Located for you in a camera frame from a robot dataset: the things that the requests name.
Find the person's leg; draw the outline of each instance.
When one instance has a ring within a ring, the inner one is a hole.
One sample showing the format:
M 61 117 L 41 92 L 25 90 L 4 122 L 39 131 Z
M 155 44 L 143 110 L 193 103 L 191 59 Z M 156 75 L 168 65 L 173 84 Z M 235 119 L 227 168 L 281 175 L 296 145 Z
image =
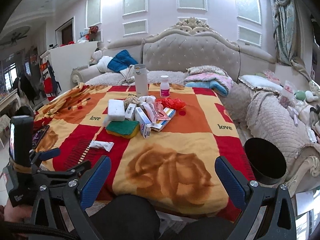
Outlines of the person's leg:
M 186 225 L 174 240 L 226 240 L 233 228 L 233 223 L 228 220 L 203 218 Z
M 90 217 L 107 240 L 154 240 L 159 238 L 160 220 L 144 198 L 121 195 Z

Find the pink plastic pouch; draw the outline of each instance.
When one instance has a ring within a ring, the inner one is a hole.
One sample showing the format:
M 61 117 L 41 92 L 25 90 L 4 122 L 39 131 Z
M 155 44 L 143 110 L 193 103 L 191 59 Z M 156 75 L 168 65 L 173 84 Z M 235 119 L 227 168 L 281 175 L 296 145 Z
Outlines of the pink plastic pouch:
M 157 120 L 170 120 L 170 117 L 163 111 L 161 102 L 143 103 L 143 107 L 147 111 L 152 123 L 155 123 Z

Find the black cup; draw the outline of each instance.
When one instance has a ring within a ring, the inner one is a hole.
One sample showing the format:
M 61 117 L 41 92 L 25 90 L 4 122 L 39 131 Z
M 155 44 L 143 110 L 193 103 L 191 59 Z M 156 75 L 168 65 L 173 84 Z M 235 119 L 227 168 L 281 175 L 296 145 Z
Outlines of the black cup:
M 244 144 L 244 151 L 258 182 L 273 185 L 284 176 L 287 163 L 274 144 L 262 138 L 250 138 Z

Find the person's hand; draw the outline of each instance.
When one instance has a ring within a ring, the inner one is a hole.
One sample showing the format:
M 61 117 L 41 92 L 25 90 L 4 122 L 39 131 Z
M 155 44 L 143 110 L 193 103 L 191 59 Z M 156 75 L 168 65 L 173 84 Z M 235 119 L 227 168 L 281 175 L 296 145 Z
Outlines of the person's hand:
M 8 198 L 7 204 L 4 207 L 4 221 L 7 222 L 22 222 L 24 218 L 31 217 L 32 206 L 19 205 L 13 207 L 10 199 Z

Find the green and yellow sponge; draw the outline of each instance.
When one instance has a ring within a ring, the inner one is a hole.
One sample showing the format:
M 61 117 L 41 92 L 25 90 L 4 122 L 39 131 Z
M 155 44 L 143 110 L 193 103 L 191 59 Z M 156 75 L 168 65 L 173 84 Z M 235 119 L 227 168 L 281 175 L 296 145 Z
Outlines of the green and yellow sponge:
M 124 120 L 122 122 L 112 121 L 108 124 L 106 130 L 108 134 L 131 139 L 139 132 L 139 122 L 129 120 Z

